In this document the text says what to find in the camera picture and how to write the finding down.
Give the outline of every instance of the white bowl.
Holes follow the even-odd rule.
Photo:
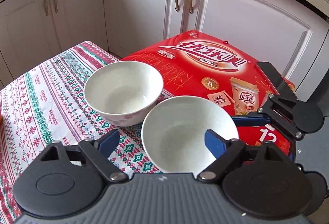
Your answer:
[[[144,150],[165,173],[192,172],[196,177],[215,157],[204,135],[212,129],[224,139],[239,138],[228,113],[215,103],[195,96],[177,96],[156,105],[141,130]]]
[[[116,126],[142,122],[163,89],[161,74],[137,61],[108,64],[87,80],[83,94],[91,108]]]

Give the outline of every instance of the red gift box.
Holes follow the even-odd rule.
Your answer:
[[[255,58],[220,39],[190,30],[123,58],[147,63],[162,75],[164,88],[174,96],[199,96],[233,115],[256,111],[276,93],[258,70]],[[273,141],[285,154],[290,143],[271,125],[238,127],[249,145]]]

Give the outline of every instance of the metal screw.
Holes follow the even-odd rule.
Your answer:
[[[114,172],[110,175],[110,179],[113,181],[120,182],[120,181],[126,180],[127,175],[123,172]]]
[[[200,173],[200,178],[203,180],[213,180],[216,177],[216,174],[212,171],[204,171]]]

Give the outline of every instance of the red and green tablecloth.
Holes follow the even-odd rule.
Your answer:
[[[94,71],[118,61],[85,41],[45,61],[0,92],[0,223],[12,223],[19,217],[12,186],[52,140],[74,145],[117,128],[90,108],[83,87]],[[163,91],[159,100],[170,96]],[[134,172],[159,173],[143,150],[141,124],[119,131],[119,146],[109,160],[129,176]]]

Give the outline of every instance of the black circular joint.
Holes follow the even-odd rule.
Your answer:
[[[304,213],[305,216],[308,216],[318,210],[322,205],[327,192],[327,183],[324,177],[316,172],[306,173],[305,176],[312,185],[312,199]]]
[[[60,160],[27,168],[13,187],[14,198],[24,211],[54,218],[82,211],[102,190],[102,180],[95,171]]]
[[[223,180],[223,191],[243,212],[266,219],[302,214],[312,196],[301,171],[270,160],[233,170]]]
[[[74,178],[69,175],[48,174],[38,179],[37,189],[46,195],[61,195],[70,191],[74,184]]]
[[[322,127],[324,118],[322,111],[315,104],[296,101],[293,107],[293,121],[298,129],[312,133]]]

